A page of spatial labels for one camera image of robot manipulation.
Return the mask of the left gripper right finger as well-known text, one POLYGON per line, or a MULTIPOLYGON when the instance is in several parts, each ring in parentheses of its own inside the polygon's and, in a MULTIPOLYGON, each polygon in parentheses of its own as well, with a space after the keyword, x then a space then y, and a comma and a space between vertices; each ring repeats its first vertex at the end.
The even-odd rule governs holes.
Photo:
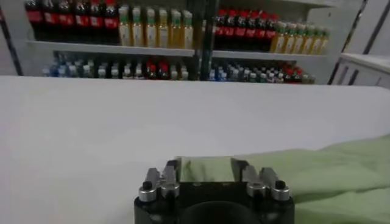
POLYGON ((234 180, 246 183, 248 196, 255 198, 271 198, 275 201, 288 201, 290 189, 271 167, 263 167, 256 171, 246 160, 230 159, 234 180))

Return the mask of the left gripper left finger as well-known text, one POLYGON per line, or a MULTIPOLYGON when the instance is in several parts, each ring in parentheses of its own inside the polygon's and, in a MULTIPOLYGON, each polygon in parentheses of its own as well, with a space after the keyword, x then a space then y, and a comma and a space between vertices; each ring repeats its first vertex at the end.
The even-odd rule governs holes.
POLYGON ((181 159, 169 160, 162 172, 159 172, 156 167, 149 168, 138 190, 139 201, 151 203, 159 196, 167 200, 175 200, 180 192, 180 168, 181 159))

